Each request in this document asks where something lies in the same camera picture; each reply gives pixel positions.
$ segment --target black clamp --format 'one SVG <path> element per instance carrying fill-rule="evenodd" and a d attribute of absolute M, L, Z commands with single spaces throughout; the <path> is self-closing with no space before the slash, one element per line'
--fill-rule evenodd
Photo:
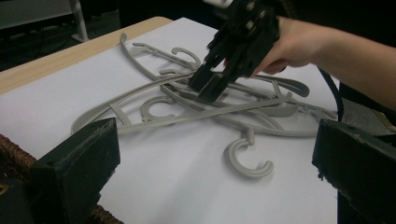
<path fill-rule="evenodd" d="M 276 14 L 261 0 L 233 1 L 225 10 L 227 21 L 208 44 L 209 53 L 189 81 L 198 99 L 212 103 L 239 77 L 249 76 L 279 39 Z M 224 59 L 223 72 L 213 72 Z"/>
<path fill-rule="evenodd" d="M 29 183 L 0 179 L 0 223 L 86 223 L 120 164 L 117 123 L 84 126 L 29 168 Z"/>

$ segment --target finger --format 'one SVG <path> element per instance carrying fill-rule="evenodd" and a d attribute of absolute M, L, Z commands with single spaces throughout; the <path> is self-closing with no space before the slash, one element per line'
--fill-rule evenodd
<path fill-rule="evenodd" d="M 279 47 L 279 43 L 275 42 L 275 44 L 272 47 L 272 49 L 264 57 L 264 59 L 262 60 L 260 65 L 254 70 L 252 75 L 255 76 L 260 71 L 267 70 L 267 68 L 269 66 L 271 66 L 272 64 L 278 64 L 278 63 L 281 63 L 282 61 L 285 61 L 285 60 L 282 59 L 282 49 Z"/>
<path fill-rule="evenodd" d="M 224 59 L 224 66 L 227 66 L 227 64 L 228 64 L 229 61 L 230 61 L 230 60 L 228 60 L 227 58 L 225 58 L 225 59 Z"/>
<path fill-rule="evenodd" d="M 288 66 L 288 64 L 289 64 L 289 61 L 281 59 L 281 60 L 271 63 L 266 68 L 264 68 L 262 71 L 267 74 L 273 75 L 273 74 L 276 74 L 276 73 L 279 73 L 279 72 L 282 72 L 283 70 L 285 70 L 285 68 L 286 68 L 286 66 Z"/>

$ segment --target black cable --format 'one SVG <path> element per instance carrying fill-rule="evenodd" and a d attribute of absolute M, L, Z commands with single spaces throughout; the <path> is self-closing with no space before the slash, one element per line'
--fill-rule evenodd
<path fill-rule="evenodd" d="M 72 35 L 73 35 L 73 33 L 76 32 L 76 30 L 77 30 L 77 26 L 75 25 L 73 31 L 68 35 L 66 40 L 59 47 L 57 47 L 56 49 L 52 49 L 52 50 L 50 50 L 48 52 L 41 52 L 39 55 L 40 56 L 47 56 L 49 54 L 55 53 L 55 52 L 63 49 L 64 46 L 66 46 L 69 43 L 70 39 L 72 39 Z"/>
<path fill-rule="evenodd" d="M 343 98 L 341 97 L 340 91 L 338 90 L 337 86 L 335 86 L 332 77 L 327 72 L 320 69 L 319 67 L 318 69 L 319 72 L 322 74 L 324 80 L 326 81 L 327 85 L 329 86 L 330 90 L 332 91 L 332 95 L 334 96 L 335 103 L 337 104 L 338 121 L 341 121 L 344 116 L 344 102 L 343 102 Z"/>
<path fill-rule="evenodd" d="M 44 43 L 44 27 L 41 26 L 40 28 L 40 44 L 38 46 L 37 52 L 35 53 L 35 57 L 33 60 L 36 60 L 38 58 L 38 54 L 40 53 L 41 49 L 43 48 L 43 43 Z"/>

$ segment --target gray floor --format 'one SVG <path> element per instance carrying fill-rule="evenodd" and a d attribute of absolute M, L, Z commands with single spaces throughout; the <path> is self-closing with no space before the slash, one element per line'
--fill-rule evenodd
<path fill-rule="evenodd" d="M 88 38 L 94 39 L 120 29 L 119 12 L 107 12 L 85 23 Z M 0 39 L 0 72 L 80 44 L 71 36 L 76 32 L 70 21 Z"/>

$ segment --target wooden table edge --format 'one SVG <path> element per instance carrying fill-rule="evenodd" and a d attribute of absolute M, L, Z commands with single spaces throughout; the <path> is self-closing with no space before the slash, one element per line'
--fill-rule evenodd
<path fill-rule="evenodd" d="M 120 43 L 120 34 L 122 33 L 127 34 L 128 39 L 132 39 L 170 22 L 172 21 L 164 17 L 153 17 L 46 57 L 10 68 L 0 73 L 0 94 L 17 89 L 102 51 L 114 48 Z"/>

